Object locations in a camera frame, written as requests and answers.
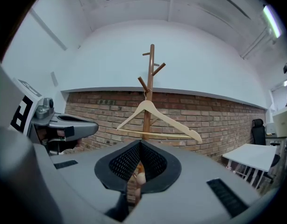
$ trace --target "office chair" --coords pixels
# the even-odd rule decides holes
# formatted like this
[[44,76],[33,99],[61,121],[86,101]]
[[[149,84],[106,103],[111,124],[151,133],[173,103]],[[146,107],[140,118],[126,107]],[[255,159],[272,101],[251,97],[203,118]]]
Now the office chair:
[[[254,138],[254,144],[257,145],[266,145],[266,139],[265,139],[265,127],[263,126],[263,120],[261,119],[254,119],[252,121],[253,127],[251,128],[251,133]],[[279,143],[270,143],[272,146],[280,145]],[[274,167],[278,162],[280,161],[280,156],[275,154],[273,158],[273,162],[271,164],[271,167]],[[271,181],[270,183],[273,183],[273,178],[268,175],[267,172],[263,174],[264,177],[269,178]]]

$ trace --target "clothes hanger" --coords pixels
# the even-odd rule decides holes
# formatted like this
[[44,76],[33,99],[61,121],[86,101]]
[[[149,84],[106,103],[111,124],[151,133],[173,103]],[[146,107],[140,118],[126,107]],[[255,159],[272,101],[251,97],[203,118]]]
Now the clothes hanger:
[[[134,119],[143,110],[148,111],[149,113],[156,116],[158,119],[163,120],[167,124],[175,127],[176,129],[182,131],[183,133],[185,133],[187,135],[176,135],[176,134],[166,134],[166,133],[147,133],[147,132],[121,129],[125,124],[129,123],[132,119]],[[185,125],[180,124],[179,122],[177,122],[177,121],[165,116],[164,114],[160,113],[156,109],[155,105],[149,100],[144,100],[143,102],[141,102],[139,104],[139,106],[137,107],[137,109],[135,110],[135,112],[128,119],[126,119],[124,122],[122,122],[117,127],[117,130],[122,130],[122,131],[130,132],[130,133],[141,133],[141,134],[147,134],[147,135],[152,135],[152,136],[161,136],[161,137],[187,138],[187,139],[192,138],[192,139],[197,140],[198,142],[202,142],[200,135],[196,131],[189,130],[189,128],[186,127]]]

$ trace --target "wooden coat stand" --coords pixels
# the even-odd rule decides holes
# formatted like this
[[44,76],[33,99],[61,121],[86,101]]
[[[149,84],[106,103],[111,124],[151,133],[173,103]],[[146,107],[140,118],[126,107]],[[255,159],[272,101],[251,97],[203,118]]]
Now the wooden coat stand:
[[[142,84],[144,91],[146,93],[146,100],[152,101],[153,96],[153,78],[154,75],[156,75],[163,67],[165,67],[165,63],[162,63],[160,66],[158,64],[154,63],[154,52],[155,52],[155,46],[154,44],[151,44],[150,46],[150,52],[143,53],[143,56],[150,55],[150,61],[149,61],[149,71],[148,71],[148,85],[146,85],[141,77],[138,78],[140,84]],[[148,111],[144,111],[144,118],[143,118],[143,132],[149,133],[150,132],[150,126],[151,126],[151,113]],[[149,136],[146,134],[143,134],[143,139],[148,140]]]

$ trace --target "computer monitor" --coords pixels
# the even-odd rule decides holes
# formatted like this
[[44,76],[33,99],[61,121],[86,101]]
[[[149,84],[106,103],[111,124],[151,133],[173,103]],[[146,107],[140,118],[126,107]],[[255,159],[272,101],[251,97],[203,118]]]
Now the computer monitor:
[[273,113],[273,122],[277,137],[287,136],[287,107]]

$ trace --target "ceiling light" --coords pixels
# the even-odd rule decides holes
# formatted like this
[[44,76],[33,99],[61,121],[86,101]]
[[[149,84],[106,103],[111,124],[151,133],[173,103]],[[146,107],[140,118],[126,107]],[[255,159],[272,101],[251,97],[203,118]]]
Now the ceiling light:
[[270,25],[273,28],[273,32],[274,32],[276,38],[278,38],[280,36],[280,29],[279,29],[278,24],[276,23],[276,21],[273,17],[273,14],[271,13],[269,6],[265,6],[263,11],[264,11],[264,14],[266,15],[267,19],[269,20]]

